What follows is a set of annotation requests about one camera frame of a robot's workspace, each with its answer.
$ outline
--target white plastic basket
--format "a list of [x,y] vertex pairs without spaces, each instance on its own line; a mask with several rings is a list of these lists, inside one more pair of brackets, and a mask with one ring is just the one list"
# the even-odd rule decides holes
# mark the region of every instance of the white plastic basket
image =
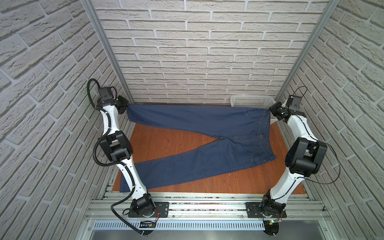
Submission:
[[[276,101],[267,95],[233,95],[231,96],[232,107],[246,108],[270,108]],[[271,114],[271,124],[276,122],[277,118]]]

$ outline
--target white brick wall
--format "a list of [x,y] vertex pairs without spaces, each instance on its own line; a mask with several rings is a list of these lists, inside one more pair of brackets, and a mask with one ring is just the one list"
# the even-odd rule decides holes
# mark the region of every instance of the white brick wall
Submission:
[[103,127],[86,82],[124,93],[79,0],[0,12],[0,239],[74,239],[107,171],[91,159]]
[[[384,238],[384,13],[378,4],[341,0],[281,99],[307,86],[302,109],[311,130],[338,155],[342,171],[335,184],[307,184],[342,239]],[[291,131],[279,125],[291,146]],[[326,156],[311,179],[337,176],[335,156],[330,150]]]
[[136,102],[229,103],[275,96],[327,1],[93,3]]

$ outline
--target pant leg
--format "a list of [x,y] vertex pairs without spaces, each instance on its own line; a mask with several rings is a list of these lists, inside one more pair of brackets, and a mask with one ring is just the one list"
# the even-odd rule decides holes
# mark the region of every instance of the pant leg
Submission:
[[[190,182],[274,160],[266,140],[264,134],[222,137],[195,150],[136,163],[135,167],[147,189]],[[120,191],[128,192],[123,181]]]
[[220,106],[131,104],[129,120],[147,126],[185,130],[211,137],[256,134],[269,122],[269,109]]

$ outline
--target blue denim jeans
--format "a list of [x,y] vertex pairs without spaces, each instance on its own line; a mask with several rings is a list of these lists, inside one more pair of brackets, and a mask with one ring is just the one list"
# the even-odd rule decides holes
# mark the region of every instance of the blue denim jeans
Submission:
[[[131,104],[127,113],[130,121],[142,125],[218,138],[189,152],[135,163],[147,189],[234,172],[276,158],[269,144],[268,109]],[[121,179],[120,192],[128,191]]]

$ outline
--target brown wooden surface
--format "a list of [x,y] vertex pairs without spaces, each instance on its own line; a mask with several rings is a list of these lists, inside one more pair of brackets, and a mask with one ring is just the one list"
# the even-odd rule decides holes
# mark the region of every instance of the brown wooden surface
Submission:
[[[277,159],[257,167],[208,177],[166,187],[149,189],[150,192],[209,192],[265,194],[272,188],[285,170],[287,148],[276,123],[270,127],[270,144]],[[216,138],[180,130],[162,129],[136,124],[130,142],[134,162],[167,157],[196,149],[215,141]],[[112,191],[120,190],[121,173]],[[293,194],[305,194],[300,184]]]

